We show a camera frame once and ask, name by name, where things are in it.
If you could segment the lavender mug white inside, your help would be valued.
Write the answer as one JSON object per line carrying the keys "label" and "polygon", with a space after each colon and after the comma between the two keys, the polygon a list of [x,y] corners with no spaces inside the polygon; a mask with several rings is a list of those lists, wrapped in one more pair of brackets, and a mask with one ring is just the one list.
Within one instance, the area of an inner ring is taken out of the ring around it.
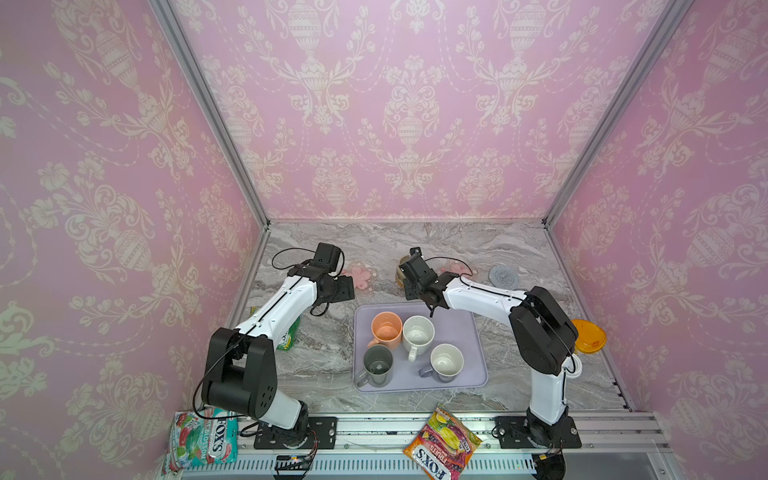
{"label": "lavender mug white inside", "polygon": [[443,343],[430,353],[429,364],[422,367],[420,378],[434,377],[442,383],[452,382],[464,369],[465,359],[461,350],[453,344]]}

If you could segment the pink flower coaster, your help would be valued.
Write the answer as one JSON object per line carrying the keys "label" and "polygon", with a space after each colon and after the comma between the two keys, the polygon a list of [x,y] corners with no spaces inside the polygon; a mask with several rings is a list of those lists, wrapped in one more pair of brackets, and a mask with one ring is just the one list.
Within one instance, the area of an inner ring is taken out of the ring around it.
{"label": "pink flower coaster", "polygon": [[440,272],[451,272],[465,277],[474,276],[474,270],[465,262],[458,260],[447,260],[440,268]]}
{"label": "pink flower coaster", "polygon": [[362,262],[353,262],[343,270],[343,274],[350,276],[354,289],[361,292],[372,292],[378,277],[375,268]]}

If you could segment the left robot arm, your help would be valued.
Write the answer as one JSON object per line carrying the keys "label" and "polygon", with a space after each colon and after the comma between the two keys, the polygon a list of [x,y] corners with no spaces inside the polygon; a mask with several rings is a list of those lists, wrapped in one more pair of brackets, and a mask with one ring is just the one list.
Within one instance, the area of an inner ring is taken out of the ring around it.
{"label": "left robot arm", "polygon": [[354,298],[350,276],[309,265],[291,269],[255,314],[212,335],[200,382],[202,402],[235,418],[254,419],[266,429],[268,443],[300,446],[310,434],[308,407],[278,388],[277,345],[305,310]]}

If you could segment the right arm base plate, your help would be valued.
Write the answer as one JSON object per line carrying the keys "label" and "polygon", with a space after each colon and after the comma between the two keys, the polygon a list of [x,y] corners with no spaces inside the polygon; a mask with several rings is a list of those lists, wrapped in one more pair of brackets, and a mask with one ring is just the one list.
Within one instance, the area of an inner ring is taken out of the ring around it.
{"label": "right arm base plate", "polygon": [[574,419],[567,413],[554,425],[532,415],[497,416],[492,436],[502,449],[579,449],[582,440]]}

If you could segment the grey green mug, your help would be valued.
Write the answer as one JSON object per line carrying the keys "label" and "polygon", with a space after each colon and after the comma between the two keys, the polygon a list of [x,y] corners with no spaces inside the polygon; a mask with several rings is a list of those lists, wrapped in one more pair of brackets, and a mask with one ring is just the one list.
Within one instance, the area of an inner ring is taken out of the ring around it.
{"label": "grey green mug", "polygon": [[357,388],[366,385],[383,388],[391,380],[394,365],[392,351],[381,344],[370,346],[364,356],[362,370],[356,375],[354,384]]}

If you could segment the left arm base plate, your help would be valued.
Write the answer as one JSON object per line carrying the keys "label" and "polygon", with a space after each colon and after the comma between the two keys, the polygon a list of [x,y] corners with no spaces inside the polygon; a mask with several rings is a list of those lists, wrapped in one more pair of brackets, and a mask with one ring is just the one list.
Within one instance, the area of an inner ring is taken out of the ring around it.
{"label": "left arm base plate", "polygon": [[253,440],[256,450],[305,449],[314,446],[318,449],[335,448],[338,418],[333,416],[312,416],[303,432],[289,431],[274,426],[260,424]]}

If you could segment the beige yellow mug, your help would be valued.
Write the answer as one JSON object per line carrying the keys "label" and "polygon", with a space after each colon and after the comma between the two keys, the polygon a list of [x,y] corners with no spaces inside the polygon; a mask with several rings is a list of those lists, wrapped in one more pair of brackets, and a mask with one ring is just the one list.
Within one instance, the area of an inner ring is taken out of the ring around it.
{"label": "beige yellow mug", "polygon": [[405,275],[400,267],[396,269],[395,281],[400,288],[404,287]]}

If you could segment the light blue knitted coaster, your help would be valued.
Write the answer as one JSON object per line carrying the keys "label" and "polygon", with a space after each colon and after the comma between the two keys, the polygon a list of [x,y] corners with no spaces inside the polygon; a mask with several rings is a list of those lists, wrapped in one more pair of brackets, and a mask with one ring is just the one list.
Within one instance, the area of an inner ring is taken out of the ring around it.
{"label": "light blue knitted coaster", "polygon": [[505,264],[494,265],[488,279],[492,286],[505,290],[515,290],[520,285],[520,277],[516,270]]}

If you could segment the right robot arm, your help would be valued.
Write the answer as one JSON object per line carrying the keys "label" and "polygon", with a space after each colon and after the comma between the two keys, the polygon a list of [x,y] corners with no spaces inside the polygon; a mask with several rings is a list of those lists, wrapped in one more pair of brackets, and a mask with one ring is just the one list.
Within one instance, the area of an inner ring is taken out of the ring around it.
{"label": "right robot arm", "polygon": [[570,416],[566,385],[583,371],[575,353],[577,328],[552,294],[536,286],[504,290],[426,266],[400,266],[406,298],[438,308],[464,310],[511,327],[519,353],[531,369],[531,396],[522,429],[535,446],[576,449],[581,438]]}

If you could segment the white speckled mug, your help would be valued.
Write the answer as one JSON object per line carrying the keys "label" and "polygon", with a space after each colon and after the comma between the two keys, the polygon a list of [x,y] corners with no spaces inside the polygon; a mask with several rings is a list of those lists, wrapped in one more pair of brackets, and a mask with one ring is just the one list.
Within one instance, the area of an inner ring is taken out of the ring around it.
{"label": "white speckled mug", "polygon": [[435,337],[435,327],[432,321],[421,315],[409,317],[402,330],[402,344],[407,353],[409,362],[426,353],[432,345]]}

